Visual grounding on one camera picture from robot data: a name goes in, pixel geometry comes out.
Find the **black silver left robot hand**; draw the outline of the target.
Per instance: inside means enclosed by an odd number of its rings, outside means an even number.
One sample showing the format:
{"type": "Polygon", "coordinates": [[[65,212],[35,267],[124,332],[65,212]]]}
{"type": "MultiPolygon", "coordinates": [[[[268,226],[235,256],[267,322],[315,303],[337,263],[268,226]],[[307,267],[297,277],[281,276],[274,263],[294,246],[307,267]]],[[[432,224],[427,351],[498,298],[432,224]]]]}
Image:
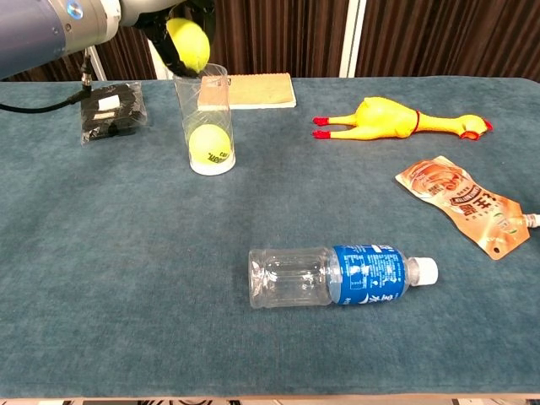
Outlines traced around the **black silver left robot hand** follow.
{"type": "Polygon", "coordinates": [[[213,1],[122,1],[121,24],[141,30],[178,77],[207,66],[216,27],[213,1]]]}

